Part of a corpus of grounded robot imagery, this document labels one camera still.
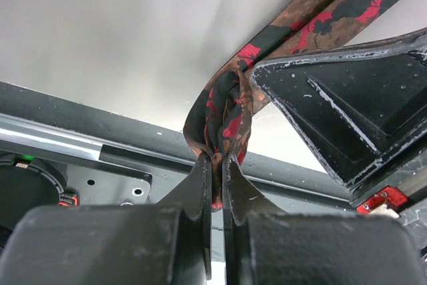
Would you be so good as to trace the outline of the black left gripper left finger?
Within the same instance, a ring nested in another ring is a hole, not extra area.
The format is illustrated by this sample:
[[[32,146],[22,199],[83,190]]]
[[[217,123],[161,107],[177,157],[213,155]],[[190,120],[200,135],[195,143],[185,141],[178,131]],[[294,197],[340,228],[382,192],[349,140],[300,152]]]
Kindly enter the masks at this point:
[[[1,255],[1,283],[205,284],[211,177],[202,154],[156,204],[31,210]]]

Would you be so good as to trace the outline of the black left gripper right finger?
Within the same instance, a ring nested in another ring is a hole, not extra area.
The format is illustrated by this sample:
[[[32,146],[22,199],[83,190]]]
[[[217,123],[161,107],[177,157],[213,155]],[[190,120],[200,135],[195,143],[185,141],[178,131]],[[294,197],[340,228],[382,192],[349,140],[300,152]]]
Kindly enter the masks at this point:
[[[409,233],[386,216],[291,215],[222,164],[228,284],[425,284]]]

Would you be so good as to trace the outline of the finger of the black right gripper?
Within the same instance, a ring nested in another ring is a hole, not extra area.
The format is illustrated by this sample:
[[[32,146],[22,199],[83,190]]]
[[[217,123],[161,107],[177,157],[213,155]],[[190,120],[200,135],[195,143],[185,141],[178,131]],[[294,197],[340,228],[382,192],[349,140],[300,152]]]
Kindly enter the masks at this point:
[[[426,166],[426,31],[258,63],[252,82],[361,204]]]

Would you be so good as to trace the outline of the brown red patterned tie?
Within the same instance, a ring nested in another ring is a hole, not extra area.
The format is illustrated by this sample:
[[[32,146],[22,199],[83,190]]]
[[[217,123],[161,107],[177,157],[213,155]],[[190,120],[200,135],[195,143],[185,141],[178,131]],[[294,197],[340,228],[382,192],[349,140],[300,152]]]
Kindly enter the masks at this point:
[[[399,0],[292,0],[208,81],[190,109],[183,134],[194,154],[212,164],[213,211],[223,207],[222,162],[243,162],[252,116],[268,104],[250,81],[260,61],[341,47]]]

